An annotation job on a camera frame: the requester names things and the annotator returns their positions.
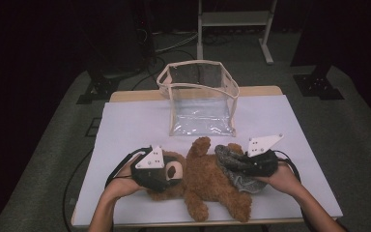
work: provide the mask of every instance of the teddy bear arm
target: teddy bear arm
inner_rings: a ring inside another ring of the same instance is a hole
[[[209,217],[209,208],[195,192],[185,193],[185,204],[188,213],[195,221],[205,221]]]
[[[187,158],[193,159],[198,157],[203,157],[207,155],[207,152],[210,149],[211,143],[210,143],[209,137],[199,137],[197,138],[193,143],[191,148],[188,151]]]

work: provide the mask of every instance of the transparent container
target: transparent container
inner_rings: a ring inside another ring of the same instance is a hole
[[[157,78],[170,100],[170,136],[236,136],[238,84],[220,62],[168,64]]]

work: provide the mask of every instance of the brown teddy bear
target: brown teddy bear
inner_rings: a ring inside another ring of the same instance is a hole
[[[250,219],[252,198],[249,193],[238,191],[217,165],[215,155],[208,155],[211,146],[209,137],[196,139],[183,156],[163,151],[165,156],[176,157],[183,165],[183,180],[164,192],[148,190],[154,200],[183,197],[188,212],[196,221],[205,221],[209,209],[204,201],[217,201],[224,205],[231,217],[247,222]],[[228,147],[236,153],[243,154],[240,145],[230,143]]]

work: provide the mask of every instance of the white tabletop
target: white tabletop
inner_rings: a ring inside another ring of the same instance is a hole
[[[89,225],[105,180],[129,153],[141,147],[161,145],[186,155],[197,136],[169,136],[169,101],[110,102],[104,107],[95,150],[84,179],[71,224]],[[342,217],[339,205],[316,161],[286,96],[239,97],[235,114],[236,137],[212,136],[217,144],[239,143],[246,150],[250,137],[284,134],[274,147],[297,166],[302,183],[334,218]],[[300,207],[290,196],[271,187],[252,195],[251,223],[298,221]],[[238,223],[217,202],[207,202],[207,223]],[[155,202],[145,191],[121,198],[114,212],[118,226],[192,225],[183,199]]]

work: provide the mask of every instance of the floor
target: floor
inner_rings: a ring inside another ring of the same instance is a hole
[[[156,35],[156,47],[165,48],[187,36]],[[259,48],[257,40],[261,36],[261,33],[218,36],[215,38],[218,43],[204,46],[204,58],[220,61],[240,86],[277,85],[281,88],[335,193],[344,214],[341,222],[351,231],[371,231],[370,108],[352,80],[336,67],[330,69],[328,79],[344,100],[304,97],[293,75],[310,73],[314,67],[290,67],[300,33],[270,34],[269,49],[274,60],[271,66],[265,63]],[[156,89],[156,83],[147,77],[150,73],[159,73],[167,63],[193,57],[196,57],[195,43],[159,54],[148,72],[123,79],[117,90]],[[70,220],[107,102],[77,103],[90,81],[86,72],[77,76],[60,103],[0,216],[0,231],[85,230],[71,227]],[[268,225],[268,229],[271,232],[308,231],[303,223],[273,224]],[[134,232],[138,228],[116,231]],[[186,232],[198,231],[198,227],[152,228],[149,231]],[[241,225],[207,227],[206,231],[262,230],[258,225]]]

